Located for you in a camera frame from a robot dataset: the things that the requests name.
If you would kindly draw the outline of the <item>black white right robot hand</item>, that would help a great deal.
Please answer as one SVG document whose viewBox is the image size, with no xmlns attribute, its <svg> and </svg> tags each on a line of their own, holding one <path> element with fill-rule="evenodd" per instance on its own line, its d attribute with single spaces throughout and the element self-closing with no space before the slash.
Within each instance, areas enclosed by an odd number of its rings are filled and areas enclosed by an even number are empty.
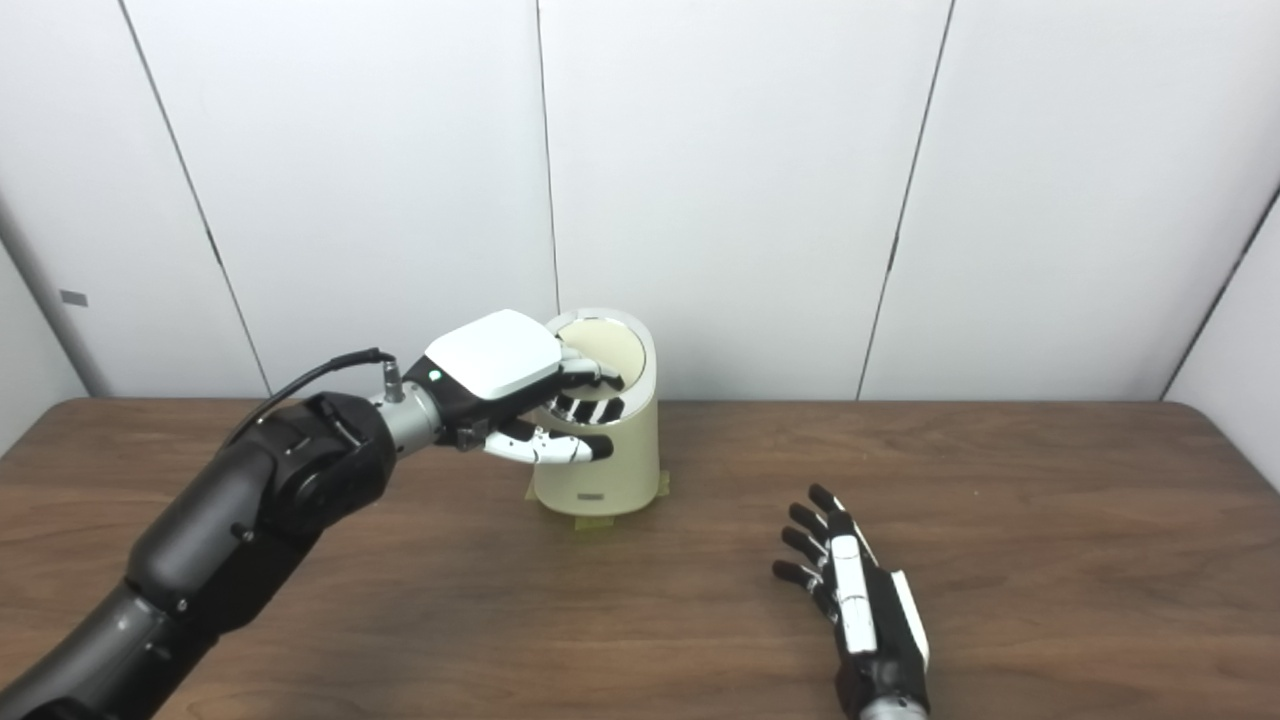
<svg viewBox="0 0 1280 720">
<path fill-rule="evenodd" d="M 931 647 L 906 574 L 882 568 L 851 512 L 820 484 L 788 506 L 780 537 L 803 562 L 773 575 L 805 591 L 832 626 L 846 719 L 928 719 Z"/>
</svg>

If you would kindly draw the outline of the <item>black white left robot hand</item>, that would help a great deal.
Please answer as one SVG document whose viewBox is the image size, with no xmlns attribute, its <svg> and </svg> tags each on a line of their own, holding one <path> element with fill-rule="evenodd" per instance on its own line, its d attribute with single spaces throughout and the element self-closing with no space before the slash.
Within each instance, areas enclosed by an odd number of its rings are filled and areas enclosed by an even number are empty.
<svg viewBox="0 0 1280 720">
<path fill-rule="evenodd" d="M 625 380 L 516 310 L 499 310 L 436 340 L 408 369 L 439 416 L 439 445 L 481 450 L 513 462 L 595 462 L 614 452 L 604 436 L 573 436 L 525 420 L 571 388 Z"/>
</svg>

